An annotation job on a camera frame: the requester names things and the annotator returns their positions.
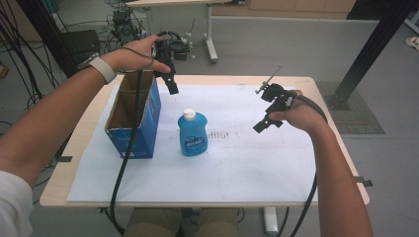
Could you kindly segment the black case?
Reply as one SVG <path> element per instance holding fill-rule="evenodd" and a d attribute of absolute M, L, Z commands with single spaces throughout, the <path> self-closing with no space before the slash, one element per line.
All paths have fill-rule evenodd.
<path fill-rule="evenodd" d="M 100 51 L 100 42 L 94 30 L 62 33 L 61 36 L 77 64 Z"/>

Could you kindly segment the white background desk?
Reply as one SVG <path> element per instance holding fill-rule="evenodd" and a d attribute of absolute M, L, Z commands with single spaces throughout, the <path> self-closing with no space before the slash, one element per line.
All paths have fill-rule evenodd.
<path fill-rule="evenodd" d="M 204 39 L 207 44 L 209 52 L 209 60 L 216 64 L 218 56 L 212 41 L 212 5 L 213 4 L 225 4 L 231 0 L 135 0 L 127 2 L 126 5 L 130 8 L 140 8 L 145 11 L 148 31 L 151 34 L 159 33 L 159 30 L 155 27 L 156 19 L 154 13 L 161 11 L 163 13 L 169 13 L 169 10 L 174 11 L 171 19 L 174 19 L 177 15 L 193 8 L 202 8 L 206 14 L 207 27 L 204 33 Z"/>

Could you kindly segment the person's left hand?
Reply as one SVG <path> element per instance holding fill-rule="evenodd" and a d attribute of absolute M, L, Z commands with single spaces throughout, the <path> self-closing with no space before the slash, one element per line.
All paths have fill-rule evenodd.
<path fill-rule="evenodd" d="M 102 55 L 101 58 L 115 71 L 150 69 L 169 73 L 171 68 L 152 56 L 152 47 L 158 41 L 161 41 L 161 37 L 156 35 L 131 41 L 119 49 Z"/>

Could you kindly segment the blue bottle with white cap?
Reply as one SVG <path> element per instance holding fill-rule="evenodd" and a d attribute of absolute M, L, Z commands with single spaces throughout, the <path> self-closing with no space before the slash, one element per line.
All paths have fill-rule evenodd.
<path fill-rule="evenodd" d="M 207 118 L 193 109 L 185 109 L 178 119 L 180 146 L 187 157 L 197 156 L 208 149 Z"/>

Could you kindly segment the grey floor mat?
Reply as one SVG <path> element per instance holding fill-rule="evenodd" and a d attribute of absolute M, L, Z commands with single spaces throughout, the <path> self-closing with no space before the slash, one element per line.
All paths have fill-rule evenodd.
<path fill-rule="evenodd" d="M 329 100 L 338 82 L 317 82 L 318 90 L 340 134 L 385 134 L 373 112 L 355 90 L 340 109 L 333 109 Z"/>

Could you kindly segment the person's right hand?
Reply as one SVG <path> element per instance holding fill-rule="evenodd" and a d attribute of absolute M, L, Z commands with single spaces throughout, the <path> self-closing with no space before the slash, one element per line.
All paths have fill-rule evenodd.
<path fill-rule="evenodd" d="M 302 91 L 296 90 L 297 97 L 292 106 L 284 112 L 273 112 L 269 114 L 272 120 L 285 120 L 292 126 L 301 129 L 308 134 L 320 131 L 328 127 L 324 118 L 313 109 L 308 103 L 304 102 Z"/>

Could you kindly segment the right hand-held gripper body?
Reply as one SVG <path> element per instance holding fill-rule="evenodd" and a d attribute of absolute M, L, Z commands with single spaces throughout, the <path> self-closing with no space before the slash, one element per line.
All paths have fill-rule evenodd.
<path fill-rule="evenodd" d="M 285 112 L 292 105 L 297 97 L 297 93 L 286 90 L 283 86 L 277 83 L 272 83 L 272 79 L 283 68 L 281 63 L 278 64 L 271 76 L 262 82 L 262 85 L 255 91 L 257 95 L 270 106 L 266 109 L 266 114 L 269 115 L 275 112 Z"/>

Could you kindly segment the person's legs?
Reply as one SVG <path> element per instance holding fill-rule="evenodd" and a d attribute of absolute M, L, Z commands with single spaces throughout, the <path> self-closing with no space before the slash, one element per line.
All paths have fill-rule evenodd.
<path fill-rule="evenodd" d="M 180 208 L 136 208 L 124 237 L 176 237 L 183 215 Z M 194 237 L 239 237 L 235 208 L 202 208 Z"/>

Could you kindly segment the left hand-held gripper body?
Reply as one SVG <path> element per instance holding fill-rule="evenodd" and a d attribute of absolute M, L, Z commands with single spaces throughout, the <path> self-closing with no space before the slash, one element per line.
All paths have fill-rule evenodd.
<path fill-rule="evenodd" d="M 191 52 L 190 45 L 186 39 L 181 38 L 179 34 L 172 31 L 163 31 L 157 35 L 162 40 L 154 45 L 154 58 L 171 68 L 169 73 L 160 73 L 159 77 L 173 79 L 176 73 L 173 61 L 185 61 Z"/>

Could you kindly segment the blue cardboard box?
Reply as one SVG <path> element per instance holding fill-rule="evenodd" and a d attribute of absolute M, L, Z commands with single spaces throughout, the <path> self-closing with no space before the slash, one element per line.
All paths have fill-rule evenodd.
<path fill-rule="evenodd" d="M 135 138 L 129 157 L 152 158 L 161 110 L 157 81 L 152 71 L 128 73 L 117 90 L 105 125 L 105 132 L 120 153 L 126 156 L 133 119 L 137 118 Z"/>

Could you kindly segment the black metal post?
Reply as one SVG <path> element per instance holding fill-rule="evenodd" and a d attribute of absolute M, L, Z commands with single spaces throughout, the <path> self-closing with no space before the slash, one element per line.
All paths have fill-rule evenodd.
<path fill-rule="evenodd" d="M 395 0 L 378 22 L 341 83 L 327 99 L 332 111 L 349 109 L 348 101 L 418 0 Z"/>
<path fill-rule="evenodd" d="M 64 42 L 55 20 L 43 5 L 42 0 L 16 1 L 64 74 L 67 77 L 76 74 L 79 71 L 76 62 Z"/>

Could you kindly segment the white table leg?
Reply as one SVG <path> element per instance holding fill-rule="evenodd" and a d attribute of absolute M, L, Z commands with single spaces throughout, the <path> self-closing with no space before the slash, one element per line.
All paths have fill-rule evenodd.
<path fill-rule="evenodd" d="M 265 232 L 270 236 L 278 235 L 279 226 L 276 209 L 274 207 L 264 207 L 263 217 Z"/>

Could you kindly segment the white sleeve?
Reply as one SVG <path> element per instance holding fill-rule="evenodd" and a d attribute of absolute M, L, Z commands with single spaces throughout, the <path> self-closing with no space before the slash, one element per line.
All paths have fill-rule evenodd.
<path fill-rule="evenodd" d="M 30 237 L 33 191 L 22 178 L 0 171 L 0 237 Z"/>

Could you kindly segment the white paper sheet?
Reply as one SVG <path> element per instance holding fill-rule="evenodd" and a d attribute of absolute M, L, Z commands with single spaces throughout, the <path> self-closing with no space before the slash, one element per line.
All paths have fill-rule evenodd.
<path fill-rule="evenodd" d="M 124 162 L 105 133 L 102 115 L 81 157 L 70 202 L 128 205 L 281 205 L 301 203 L 315 173 L 309 136 L 288 123 L 256 132 L 267 108 L 252 86 L 159 88 L 161 111 L 150 159 Z M 207 119 L 208 150 L 182 154 L 177 120 L 191 108 Z"/>

